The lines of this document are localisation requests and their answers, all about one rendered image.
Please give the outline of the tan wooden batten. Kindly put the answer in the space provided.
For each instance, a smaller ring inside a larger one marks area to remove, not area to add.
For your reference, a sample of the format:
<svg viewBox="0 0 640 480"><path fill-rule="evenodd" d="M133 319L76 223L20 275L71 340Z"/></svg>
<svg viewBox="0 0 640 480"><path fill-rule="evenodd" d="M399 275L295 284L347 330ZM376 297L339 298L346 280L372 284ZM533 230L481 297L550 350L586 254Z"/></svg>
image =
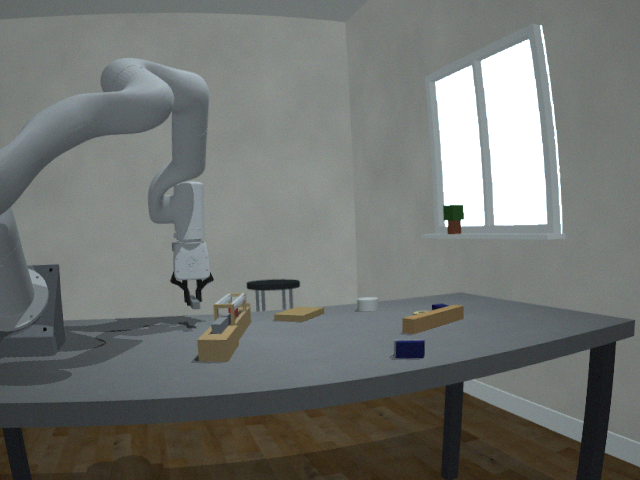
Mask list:
<svg viewBox="0 0 640 480"><path fill-rule="evenodd" d="M464 319L464 306L451 305L402 318L402 333L416 334Z"/></svg>

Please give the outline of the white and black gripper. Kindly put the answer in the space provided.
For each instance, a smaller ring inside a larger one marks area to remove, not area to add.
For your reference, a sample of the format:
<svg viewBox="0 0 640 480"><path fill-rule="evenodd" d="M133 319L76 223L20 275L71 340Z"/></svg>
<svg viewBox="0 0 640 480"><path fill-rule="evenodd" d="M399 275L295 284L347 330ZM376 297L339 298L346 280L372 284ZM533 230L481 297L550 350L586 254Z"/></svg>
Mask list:
<svg viewBox="0 0 640 480"><path fill-rule="evenodd" d="M182 280L182 283L178 280ZM170 282L184 290L185 303L190 306L190 292L187 280L197 281L196 298L202 302L201 290L206 284L214 280L210 272L207 244L203 243L203 241L177 242L174 245L173 274Z"/></svg>

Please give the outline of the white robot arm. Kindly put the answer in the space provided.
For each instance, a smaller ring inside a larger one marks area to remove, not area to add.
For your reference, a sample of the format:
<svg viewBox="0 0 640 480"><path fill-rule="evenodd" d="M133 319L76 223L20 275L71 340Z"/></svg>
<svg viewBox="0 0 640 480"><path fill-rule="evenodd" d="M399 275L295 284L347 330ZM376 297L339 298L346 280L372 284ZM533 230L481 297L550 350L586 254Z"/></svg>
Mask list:
<svg viewBox="0 0 640 480"><path fill-rule="evenodd" d="M173 223L177 242L205 239L203 184L185 182L200 176L206 164L209 90L204 79L122 58L105 67L101 87L104 93L74 95L42 110L0 149L0 331L29 326L49 299L43 277L27 267L11 206L46 165L85 141L145 132L172 112L172 161L150 184L149 216L154 223ZM173 186L174 194L165 196Z"/></svg>

